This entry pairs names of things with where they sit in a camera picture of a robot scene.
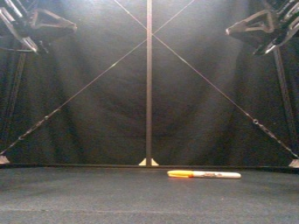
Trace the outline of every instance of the wire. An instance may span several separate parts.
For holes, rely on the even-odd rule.
[[[11,49],[11,48],[4,48],[2,46],[0,46],[0,51],[11,52],[11,53],[34,53],[32,50],[18,50],[18,49]]]

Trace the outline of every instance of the orange marker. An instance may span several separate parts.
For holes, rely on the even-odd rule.
[[[171,178],[203,178],[203,179],[241,179],[237,172],[219,171],[169,171]]]

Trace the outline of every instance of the black fabric backdrop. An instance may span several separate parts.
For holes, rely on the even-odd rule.
[[[146,26],[146,0],[118,2]],[[127,55],[146,40],[146,28],[118,2],[40,1],[40,7],[76,23],[79,30],[54,43],[48,55],[27,56],[10,142],[103,75],[7,152],[15,163],[138,165],[146,158],[146,42]],[[154,31],[189,3],[154,1]],[[194,1],[155,35],[290,144],[274,54],[253,56],[254,49],[226,36],[226,29],[257,9],[257,1]],[[159,165],[291,161],[157,38],[153,155]]]

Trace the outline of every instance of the black floor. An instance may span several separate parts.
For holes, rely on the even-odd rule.
[[[299,175],[169,178],[167,170],[0,169],[0,223],[299,223]]]

